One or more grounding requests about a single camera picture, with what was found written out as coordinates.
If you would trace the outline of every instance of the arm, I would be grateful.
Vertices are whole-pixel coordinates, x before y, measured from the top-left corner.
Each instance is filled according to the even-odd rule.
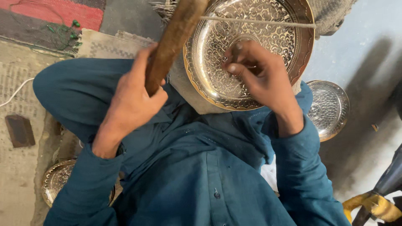
[[[152,97],[144,87],[147,60],[155,47],[142,49],[132,70],[119,80],[94,142],[81,151],[71,177],[46,216],[45,226],[118,225],[114,209],[107,204],[124,158],[121,140],[147,123],[168,98],[161,87]]]
[[[312,122],[303,116],[293,94],[282,57],[253,41],[236,45],[238,63],[223,68],[239,76],[250,94],[269,107],[263,133],[277,155],[280,200],[297,225],[350,225],[341,203],[332,197],[331,181],[318,151],[320,140]],[[230,61],[231,49],[225,56]],[[244,66],[256,66],[251,72]]]

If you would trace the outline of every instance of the concrete floor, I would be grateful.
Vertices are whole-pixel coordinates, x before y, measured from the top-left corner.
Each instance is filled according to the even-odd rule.
[[[335,82],[349,96],[346,126],[320,149],[339,201],[371,190],[402,142],[402,121],[388,100],[402,79],[401,8],[399,0],[358,1],[339,31],[316,41],[302,77]]]

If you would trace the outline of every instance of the engraved brass plate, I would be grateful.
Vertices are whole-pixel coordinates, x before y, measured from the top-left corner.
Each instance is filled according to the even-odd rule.
[[[313,92],[313,103],[307,116],[315,125],[320,141],[336,136],[345,126],[349,114],[349,98],[337,84],[315,80],[307,83]]]
[[[210,1],[206,16],[314,23],[306,0]],[[282,56],[292,85],[311,55],[314,29],[226,21],[200,21],[184,46],[187,75],[206,100],[228,110],[262,107],[239,78],[221,69],[225,51],[234,43],[254,40]]]
[[[57,194],[70,178],[76,161],[77,158],[75,157],[67,161],[57,163],[43,175],[42,196],[48,206],[52,207]],[[109,195],[109,205],[112,203],[113,198],[115,197],[115,192],[116,187],[113,186],[113,189]]]

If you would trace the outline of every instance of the wooden block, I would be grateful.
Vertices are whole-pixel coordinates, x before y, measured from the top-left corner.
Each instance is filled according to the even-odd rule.
[[[6,116],[6,125],[14,148],[35,145],[31,121],[20,115]]]

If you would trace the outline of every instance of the hand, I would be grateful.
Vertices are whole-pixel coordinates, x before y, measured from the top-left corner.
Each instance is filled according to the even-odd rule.
[[[232,61],[232,49],[239,53],[237,63]],[[276,115],[279,136],[296,134],[303,129],[303,115],[281,56],[272,54],[255,41],[242,41],[225,53],[228,58],[222,68],[240,77],[250,94]]]
[[[149,97],[145,90],[145,69],[148,58],[156,46],[140,50],[132,69],[120,78],[116,93],[92,146],[95,155],[114,158],[121,140],[147,123],[168,99],[162,87],[159,87],[152,97]]]

